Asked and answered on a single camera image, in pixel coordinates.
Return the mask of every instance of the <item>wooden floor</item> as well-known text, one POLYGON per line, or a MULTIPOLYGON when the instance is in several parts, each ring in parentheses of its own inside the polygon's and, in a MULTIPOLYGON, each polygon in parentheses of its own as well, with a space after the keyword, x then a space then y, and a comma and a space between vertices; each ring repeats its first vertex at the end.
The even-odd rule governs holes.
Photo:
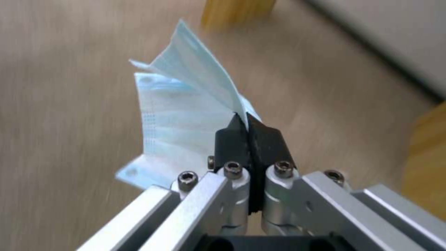
MULTIPOLYGON (((140 191, 114 173, 141 153, 134 69, 204 0, 4 0, 0 8, 0 249, 72 250, 140 191)), ((301 173, 399 188, 432 102, 299 0, 267 21, 198 32, 301 173)))

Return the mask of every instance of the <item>yellow wooden object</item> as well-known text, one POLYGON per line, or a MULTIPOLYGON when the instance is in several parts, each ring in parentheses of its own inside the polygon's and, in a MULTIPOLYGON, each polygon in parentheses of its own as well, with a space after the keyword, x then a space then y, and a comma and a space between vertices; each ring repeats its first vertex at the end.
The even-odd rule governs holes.
POLYGON ((201 24, 204 29, 224 29, 267 16, 276 0, 207 0, 201 24))
POLYGON ((403 196, 446 220, 446 104, 416 124, 403 178, 403 196))

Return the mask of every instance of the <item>black plastic part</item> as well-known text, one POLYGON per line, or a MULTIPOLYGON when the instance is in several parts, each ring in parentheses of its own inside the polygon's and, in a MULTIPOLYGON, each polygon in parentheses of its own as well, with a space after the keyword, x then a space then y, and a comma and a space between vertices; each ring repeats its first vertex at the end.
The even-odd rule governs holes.
POLYGON ((266 169, 277 161, 296 165, 279 130, 265 126, 250 114, 248 124, 248 143, 254 167, 250 172, 249 213, 253 213, 263 208, 266 169))
POLYGON ((214 172, 228 161, 235 161, 251 172, 248 132, 240 117, 235 114, 225 129, 215 133, 214 172))
POLYGON ((339 236, 205 236, 196 251, 354 251, 339 236))

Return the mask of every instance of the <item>surgical mask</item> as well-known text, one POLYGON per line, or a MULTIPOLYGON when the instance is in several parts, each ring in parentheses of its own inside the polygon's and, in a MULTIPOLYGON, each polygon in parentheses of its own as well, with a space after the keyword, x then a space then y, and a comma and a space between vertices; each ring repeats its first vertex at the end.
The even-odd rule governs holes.
POLYGON ((119 180, 146 189, 169 188, 179 173, 203 176, 213 155, 215 132, 234 112, 248 128, 246 112, 260 119, 210 51, 179 21, 168 47, 135 73, 141 109, 143 154, 116 173, 119 180))

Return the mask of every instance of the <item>bolt head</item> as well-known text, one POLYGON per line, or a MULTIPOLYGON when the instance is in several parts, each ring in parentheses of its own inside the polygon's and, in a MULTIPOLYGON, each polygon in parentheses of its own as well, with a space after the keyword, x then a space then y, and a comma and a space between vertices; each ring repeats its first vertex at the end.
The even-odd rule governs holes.
POLYGON ((214 156, 208 156, 207 157, 207 169, 213 170, 214 169, 214 163, 215 163, 215 157, 214 156))
POLYGON ((178 188, 181 191, 189 192, 198 183, 198 175, 192 171, 185 171, 178 175, 178 188))
POLYGON ((345 178, 342 173, 336 170, 326 170, 324 174, 341 187, 344 186, 345 178))
POLYGON ((223 165, 226 178, 236 180, 242 177, 243 167, 235 161, 226 162, 223 165))
POLYGON ((274 173, 277 177, 286 179, 293 176, 294 166, 288 161, 277 161, 274 164, 274 173))

